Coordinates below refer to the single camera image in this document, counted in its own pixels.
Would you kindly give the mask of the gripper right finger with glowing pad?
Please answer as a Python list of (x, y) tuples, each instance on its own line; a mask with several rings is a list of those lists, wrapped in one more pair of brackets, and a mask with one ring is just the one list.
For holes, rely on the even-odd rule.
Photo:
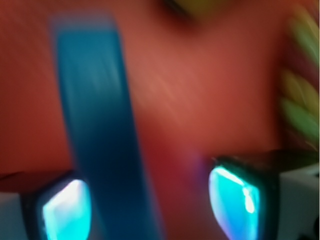
[(229, 240), (317, 240), (320, 160), (310, 150), (272, 150), (213, 160), (208, 192)]

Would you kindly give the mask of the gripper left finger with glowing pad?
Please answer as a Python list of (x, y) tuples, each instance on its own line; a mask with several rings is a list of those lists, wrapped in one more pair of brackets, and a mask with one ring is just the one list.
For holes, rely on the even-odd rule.
[(0, 175), (2, 240), (87, 240), (92, 202), (75, 171), (18, 171)]

